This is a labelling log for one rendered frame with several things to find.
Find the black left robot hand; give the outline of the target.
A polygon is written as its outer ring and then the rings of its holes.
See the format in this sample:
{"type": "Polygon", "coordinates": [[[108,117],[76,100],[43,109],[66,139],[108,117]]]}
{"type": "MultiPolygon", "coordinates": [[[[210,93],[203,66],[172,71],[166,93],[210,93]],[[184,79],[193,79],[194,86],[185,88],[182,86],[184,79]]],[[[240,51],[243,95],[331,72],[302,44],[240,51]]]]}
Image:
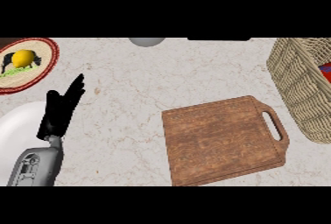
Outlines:
{"type": "Polygon", "coordinates": [[[57,90],[48,91],[46,113],[36,134],[40,140],[46,140],[51,136],[63,137],[66,135],[74,110],[85,93],[83,73],[74,79],[64,95],[57,90]]]}

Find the brown wooden cutting board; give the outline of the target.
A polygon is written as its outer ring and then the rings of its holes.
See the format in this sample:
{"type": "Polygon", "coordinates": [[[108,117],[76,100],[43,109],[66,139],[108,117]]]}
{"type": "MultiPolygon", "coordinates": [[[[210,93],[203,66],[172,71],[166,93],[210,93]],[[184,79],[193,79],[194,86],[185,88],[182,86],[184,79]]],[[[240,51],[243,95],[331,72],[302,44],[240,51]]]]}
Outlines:
{"type": "Polygon", "coordinates": [[[162,119],[175,186],[204,185],[286,164],[286,128],[253,96],[166,110],[162,119]]]}

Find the beige wicker basket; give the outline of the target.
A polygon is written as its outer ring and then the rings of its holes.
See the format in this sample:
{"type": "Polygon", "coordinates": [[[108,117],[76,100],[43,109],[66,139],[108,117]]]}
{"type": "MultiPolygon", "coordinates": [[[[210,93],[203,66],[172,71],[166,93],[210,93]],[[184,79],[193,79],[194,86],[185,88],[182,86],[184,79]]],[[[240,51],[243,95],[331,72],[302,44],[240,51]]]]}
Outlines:
{"type": "Polygon", "coordinates": [[[274,84],[306,138],[331,144],[331,38],[278,38],[267,61],[274,84]]]}

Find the red can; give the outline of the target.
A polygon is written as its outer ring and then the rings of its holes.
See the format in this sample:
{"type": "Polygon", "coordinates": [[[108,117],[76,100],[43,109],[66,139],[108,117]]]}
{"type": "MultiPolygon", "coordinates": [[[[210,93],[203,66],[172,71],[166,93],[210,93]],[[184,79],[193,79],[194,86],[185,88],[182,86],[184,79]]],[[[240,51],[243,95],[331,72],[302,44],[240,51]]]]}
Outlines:
{"type": "Polygon", "coordinates": [[[326,79],[329,80],[329,82],[331,83],[331,62],[326,63],[323,66],[318,67],[321,70],[321,73],[326,77],[326,79]]]}

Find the round woven placemat red rim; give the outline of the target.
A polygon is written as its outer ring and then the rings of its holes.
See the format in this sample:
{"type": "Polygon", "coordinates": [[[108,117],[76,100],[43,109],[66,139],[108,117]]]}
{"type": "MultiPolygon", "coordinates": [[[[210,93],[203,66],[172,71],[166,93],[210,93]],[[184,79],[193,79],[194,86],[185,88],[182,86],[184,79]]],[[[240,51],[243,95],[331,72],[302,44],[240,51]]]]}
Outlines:
{"type": "Polygon", "coordinates": [[[58,43],[51,38],[0,38],[0,95],[32,88],[51,73],[60,58],[58,43]],[[15,67],[12,56],[32,50],[36,57],[26,67],[15,67]]]}

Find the white round plate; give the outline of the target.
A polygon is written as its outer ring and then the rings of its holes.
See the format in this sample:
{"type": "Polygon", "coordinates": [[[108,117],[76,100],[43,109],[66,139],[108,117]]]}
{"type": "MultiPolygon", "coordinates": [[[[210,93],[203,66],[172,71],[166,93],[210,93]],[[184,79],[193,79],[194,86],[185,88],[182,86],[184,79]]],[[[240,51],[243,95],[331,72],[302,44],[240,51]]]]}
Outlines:
{"type": "Polygon", "coordinates": [[[48,147],[37,138],[46,103],[36,101],[17,107],[0,118],[0,186],[6,186],[17,159],[30,148],[48,147]]]}

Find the yellow lemon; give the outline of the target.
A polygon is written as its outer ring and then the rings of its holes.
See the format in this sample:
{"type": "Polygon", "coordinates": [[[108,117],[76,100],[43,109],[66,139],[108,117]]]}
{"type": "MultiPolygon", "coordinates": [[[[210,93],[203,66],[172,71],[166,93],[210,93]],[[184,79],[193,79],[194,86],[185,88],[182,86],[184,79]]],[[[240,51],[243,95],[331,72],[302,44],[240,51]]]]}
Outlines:
{"type": "Polygon", "coordinates": [[[20,50],[12,57],[12,63],[15,68],[27,67],[35,61],[35,53],[30,50],[20,50]]]}

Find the grey round object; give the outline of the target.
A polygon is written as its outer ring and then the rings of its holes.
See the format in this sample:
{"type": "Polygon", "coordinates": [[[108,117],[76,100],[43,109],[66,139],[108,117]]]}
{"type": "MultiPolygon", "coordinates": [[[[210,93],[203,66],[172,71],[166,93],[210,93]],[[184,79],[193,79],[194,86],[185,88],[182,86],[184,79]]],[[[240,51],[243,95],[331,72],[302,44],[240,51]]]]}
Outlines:
{"type": "Polygon", "coordinates": [[[165,38],[131,38],[129,40],[136,46],[153,47],[165,41],[165,38]]]}

